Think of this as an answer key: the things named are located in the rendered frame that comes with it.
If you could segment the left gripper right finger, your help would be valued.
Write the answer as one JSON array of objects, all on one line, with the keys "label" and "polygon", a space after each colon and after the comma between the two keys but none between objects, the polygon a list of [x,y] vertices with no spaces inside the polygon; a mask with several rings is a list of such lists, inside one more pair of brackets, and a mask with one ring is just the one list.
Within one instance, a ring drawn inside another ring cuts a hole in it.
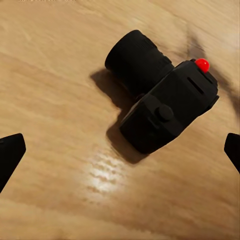
[{"label": "left gripper right finger", "polygon": [[240,172],[240,135],[232,132],[229,133],[223,150]]}]

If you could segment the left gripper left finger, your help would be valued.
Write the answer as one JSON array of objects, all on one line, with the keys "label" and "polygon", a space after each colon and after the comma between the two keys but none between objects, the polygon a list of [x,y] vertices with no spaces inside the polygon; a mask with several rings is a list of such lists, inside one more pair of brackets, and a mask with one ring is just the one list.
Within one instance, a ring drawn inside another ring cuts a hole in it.
[{"label": "left gripper left finger", "polygon": [[0,193],[26,152],[21,133],[0,138]]}]

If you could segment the digital camera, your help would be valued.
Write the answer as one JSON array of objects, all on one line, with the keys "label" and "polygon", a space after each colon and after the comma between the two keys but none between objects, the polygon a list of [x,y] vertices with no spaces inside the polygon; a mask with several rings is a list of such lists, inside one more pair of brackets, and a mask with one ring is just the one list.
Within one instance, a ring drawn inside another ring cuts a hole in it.
[{"label": "digital camera", "polygon": [[173,141],[219,99],[218,81],[206,59],[174,66],[138,29],[116,43],[104,65],[135,99],[119,128],[143,155]]}]

